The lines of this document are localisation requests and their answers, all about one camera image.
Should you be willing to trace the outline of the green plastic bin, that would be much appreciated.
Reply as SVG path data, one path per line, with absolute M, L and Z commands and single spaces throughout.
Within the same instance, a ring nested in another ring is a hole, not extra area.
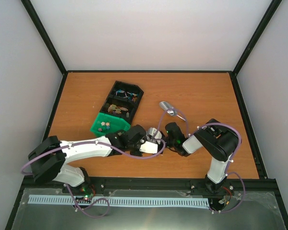
M 96 137 L 100 137 L 119 130 L 128 131 L 130 127 L 131 125 L 122 118 L 105 113 L 98 113 L 90 131 L 94 133 Z

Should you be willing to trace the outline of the black plastic bin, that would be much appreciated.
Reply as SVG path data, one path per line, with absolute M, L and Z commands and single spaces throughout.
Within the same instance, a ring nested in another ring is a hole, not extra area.
M 144 91 L 138 85 L 115 81 L 100 112 L 131 124 L 143 95 Z

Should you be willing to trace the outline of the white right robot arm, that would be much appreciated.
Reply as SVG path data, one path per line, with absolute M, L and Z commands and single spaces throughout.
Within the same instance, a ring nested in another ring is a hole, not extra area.
M 183 135 L 175 123 L 165 126 L 167 147 L 183 157 L 190 156 L 201 148 L 205 148 L 212 160 L 205 176 L 205 188 L 208 193 L 216 194 L 228 177 L 228 168 L 233 157 L 241 146 L 240 133 L 233 127 L 210 119 L 205 125 L 189 137 Z

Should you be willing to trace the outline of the metal scoop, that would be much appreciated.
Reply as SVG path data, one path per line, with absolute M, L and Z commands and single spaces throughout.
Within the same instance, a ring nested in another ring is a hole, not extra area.
M 178 112 L 177 112 L 176 110 L 174 110 L 174 107 L 173 107 L 170 103 L 168 103 L 168 102 L 166 102 L 166 101 L 161 101 L 161 102 L 159 103 L 159 106 L 160 106 L 164 111 L 166 111 L 170 116 L 172 116 L 172 117 L 178 117 L 178 118 L 180 118 L 181 120 L 186 121 L 185 118 L 183 118 L 182 116 L 180 116 L 180 115 L 178 114 Z

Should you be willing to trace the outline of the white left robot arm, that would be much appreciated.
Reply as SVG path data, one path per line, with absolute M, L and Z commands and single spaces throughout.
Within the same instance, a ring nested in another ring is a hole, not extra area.
M 84 141 L 60 141 L 57 136 L 46 138 L 29 155 L 34 182 L 45 184 L 51 181 L 61 182 L 85 193 L 90 188 L 90 180 L 84 168 L 72 167 L 70 162 L 92 157 L 118 155 L 120 151 L 129 151 L 133 156 L 142 156 L 150 149 L 146 131 L 140 125 L 128 131 L 117 131 Z

